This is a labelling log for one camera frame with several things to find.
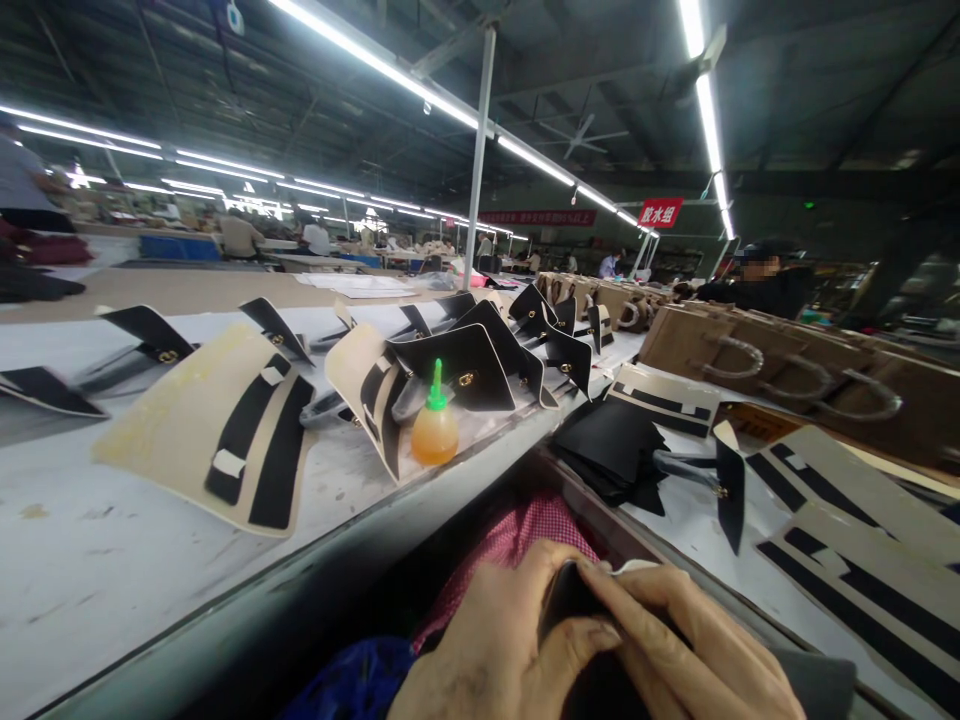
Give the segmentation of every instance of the black jacket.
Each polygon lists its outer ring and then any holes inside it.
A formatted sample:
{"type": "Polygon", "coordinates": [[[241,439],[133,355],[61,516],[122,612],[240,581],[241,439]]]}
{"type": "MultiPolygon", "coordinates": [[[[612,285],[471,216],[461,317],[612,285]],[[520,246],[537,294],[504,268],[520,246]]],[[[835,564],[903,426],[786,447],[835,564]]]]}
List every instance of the black jacket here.
{"type": "Polygon", "coordinates": [[[741,310],[796,320],[813,290],[813,270],[791,268],[755,282],[708,283],[697,291],[697,300],[733,303],[741,310]]]}

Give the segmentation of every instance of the red banner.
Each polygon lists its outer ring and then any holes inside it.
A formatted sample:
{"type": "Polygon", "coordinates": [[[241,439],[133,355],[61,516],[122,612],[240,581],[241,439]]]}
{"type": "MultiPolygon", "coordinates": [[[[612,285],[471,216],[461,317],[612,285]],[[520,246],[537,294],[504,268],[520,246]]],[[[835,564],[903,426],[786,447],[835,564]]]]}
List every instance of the red banner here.
{"type": "Polygon", "coordinates": [[[596,210],[516,210],[485,212],[477,216],[480,222],[491,225],[564,225],[593,227],[596,210]]]}
{"type": "Polygon", "coordinates": [[[673,227],[680,214],[683,198],[647,198],[640,213],[644,227],[673,227]]]}

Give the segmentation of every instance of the hand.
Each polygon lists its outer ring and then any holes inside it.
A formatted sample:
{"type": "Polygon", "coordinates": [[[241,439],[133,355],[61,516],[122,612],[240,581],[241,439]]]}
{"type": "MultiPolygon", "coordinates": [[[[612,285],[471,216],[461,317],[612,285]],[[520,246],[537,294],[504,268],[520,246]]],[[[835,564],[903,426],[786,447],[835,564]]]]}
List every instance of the hand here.
{"type": "Polygon", "coordinates": [[[516,570],[481,565],[435,652],[411,668],[388,720],[516,720],[560,717],[580,671],[620,645],[614,628],[570,618],[537,647],[550,581],[574,548],[539,540],[516,570]]]}
{"type": "Polygon", "coordinates": [[[617,655],[652,718],[804,717],[777,659],[687,573],[663,566],[614,578],[577,565],[621,625],[617,655]],[[646,608],[665,610],[693,650],[646,608]]]}

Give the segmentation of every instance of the ceiling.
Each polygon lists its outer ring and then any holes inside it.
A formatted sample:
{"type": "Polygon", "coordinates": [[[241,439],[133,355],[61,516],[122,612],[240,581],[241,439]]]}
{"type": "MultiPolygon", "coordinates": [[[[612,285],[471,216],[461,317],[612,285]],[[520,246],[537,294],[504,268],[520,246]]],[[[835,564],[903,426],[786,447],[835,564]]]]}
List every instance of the ceiling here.
{"type": "MultiPolygon", "coordinates": [[[[426,115],[418,98],[267,0],[236,2],[244,37],[227,27],[225,0],[8,0],[0,101],[394,197],[465,202],[470,132],[426,115]]],[[[494,119],[591,183],[706,184],[675,0],[323,4],[474,106],[477,27],[499,18],[494,119]],[[564,159],[558,132],[574,135],[590,115],[587,137],[614,137],[594,143],[605,152],[576,147],[564,159]]],[[[701,5],[709,27],[728,28],[715,88],[734,198],[917,203],[956,188],[955,0],[701,5]]],[[[66,152],[40,142],[45,156],[66,152]]],[[[138,171],[147,169],[125,167],[138,171]]],[[[486,153],[487,185],[540,177],[486,153]]]]}

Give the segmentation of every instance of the fingernail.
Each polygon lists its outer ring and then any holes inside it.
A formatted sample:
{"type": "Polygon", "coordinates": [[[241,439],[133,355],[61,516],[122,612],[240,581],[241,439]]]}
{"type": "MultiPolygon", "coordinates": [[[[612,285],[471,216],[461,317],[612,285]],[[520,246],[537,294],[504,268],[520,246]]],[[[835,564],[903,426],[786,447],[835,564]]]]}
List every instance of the fingernail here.
{"type": "Polygon", "coordinates": [[[594,646],[601,651],[613,650],[623,643],[620,633],[610,623],[599,623],[597,629],[592,633],[594,646]]]}

